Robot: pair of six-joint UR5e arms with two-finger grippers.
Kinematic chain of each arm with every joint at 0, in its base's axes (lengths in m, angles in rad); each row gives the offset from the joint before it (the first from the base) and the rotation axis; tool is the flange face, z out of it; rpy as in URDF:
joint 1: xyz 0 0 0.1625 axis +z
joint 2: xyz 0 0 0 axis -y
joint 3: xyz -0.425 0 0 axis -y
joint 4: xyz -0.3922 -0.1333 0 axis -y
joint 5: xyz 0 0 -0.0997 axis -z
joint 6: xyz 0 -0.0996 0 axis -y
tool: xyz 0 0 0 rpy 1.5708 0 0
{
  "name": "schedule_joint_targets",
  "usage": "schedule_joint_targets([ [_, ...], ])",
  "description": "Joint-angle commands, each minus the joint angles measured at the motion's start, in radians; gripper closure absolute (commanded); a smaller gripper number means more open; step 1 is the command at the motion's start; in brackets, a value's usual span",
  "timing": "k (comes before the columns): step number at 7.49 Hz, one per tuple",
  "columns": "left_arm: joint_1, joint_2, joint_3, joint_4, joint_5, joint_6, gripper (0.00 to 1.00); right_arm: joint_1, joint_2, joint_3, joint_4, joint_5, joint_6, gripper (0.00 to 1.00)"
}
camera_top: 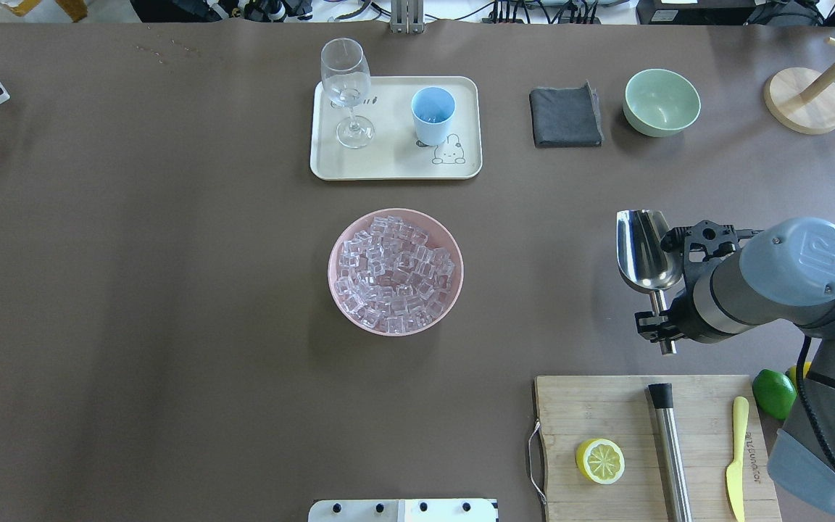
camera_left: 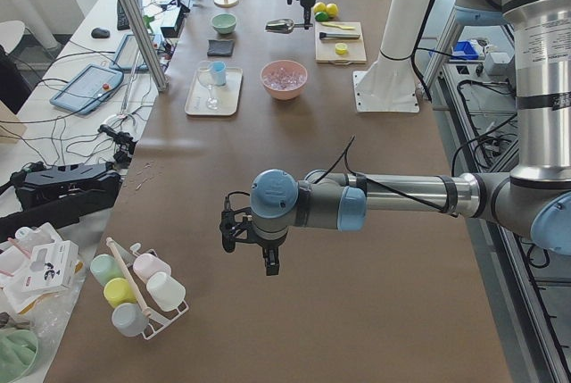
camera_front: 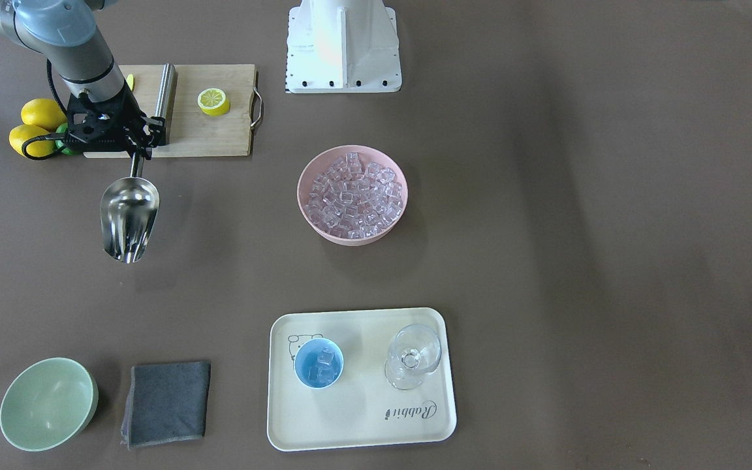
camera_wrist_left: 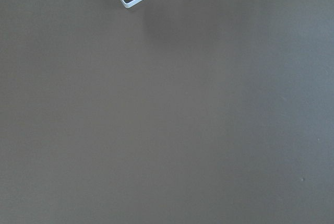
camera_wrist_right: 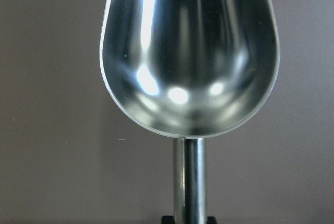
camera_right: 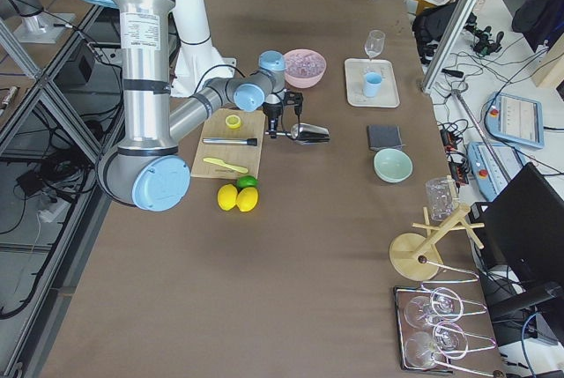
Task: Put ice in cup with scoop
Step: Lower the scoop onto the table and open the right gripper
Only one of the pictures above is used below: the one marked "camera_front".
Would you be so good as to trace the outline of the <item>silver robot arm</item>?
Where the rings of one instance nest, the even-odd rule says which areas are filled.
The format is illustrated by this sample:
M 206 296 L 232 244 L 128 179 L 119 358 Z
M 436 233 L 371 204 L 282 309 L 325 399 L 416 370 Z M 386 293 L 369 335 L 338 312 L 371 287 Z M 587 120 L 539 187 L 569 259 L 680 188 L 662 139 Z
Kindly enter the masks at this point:
M 0 1 L 0 35 L 42 54 L 69 89 L 63 143 L 72 151 L 150 159 L 165 119 L 138 106 L 95 21 L 106 1 Z

